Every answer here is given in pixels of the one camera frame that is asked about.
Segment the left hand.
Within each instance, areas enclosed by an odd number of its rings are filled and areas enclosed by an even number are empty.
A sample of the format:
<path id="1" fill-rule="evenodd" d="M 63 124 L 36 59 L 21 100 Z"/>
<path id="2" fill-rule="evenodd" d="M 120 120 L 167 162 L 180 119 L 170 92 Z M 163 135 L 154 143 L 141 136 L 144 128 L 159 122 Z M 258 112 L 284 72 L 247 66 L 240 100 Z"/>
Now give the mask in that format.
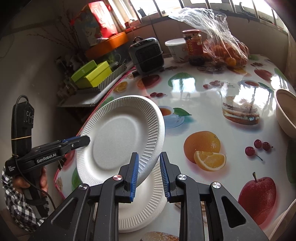
<path id="1" fill-rule="evenodd" d="M 13 177 L 13 187 L 17 192 L 23 194 L 25 189 L 30 187 L 30 184 L 23 177 Z M 48 178 L 46 167 L 42 168 L 42 173 L 40 177 L 40 189 L 44 192 L 48 192 Z"/>

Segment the checkered left sleeve forearm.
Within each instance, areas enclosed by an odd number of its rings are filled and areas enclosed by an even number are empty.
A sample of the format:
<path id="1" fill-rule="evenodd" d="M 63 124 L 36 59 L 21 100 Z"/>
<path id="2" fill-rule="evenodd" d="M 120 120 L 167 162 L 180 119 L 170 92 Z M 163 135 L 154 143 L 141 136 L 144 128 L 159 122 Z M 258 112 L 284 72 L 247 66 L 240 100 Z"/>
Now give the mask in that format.
<path id="1" fill-rule="evenodd" d="M 5 174 L 6 169 L 3 168 L 1 183 L 4 190 L 4 199 L 6 207 L 15 223 L 27 232 L 34 232 L 43 224 L 49 215 L 48 197 L 45 197 L 46 204 L 43 205 L 46 214 L 41 217 L 35 211 L 34 206 L 30 206 L 25 198 L 23 191 L 30 187 L 30 184 L 22 177 L 9 177 Z"/>

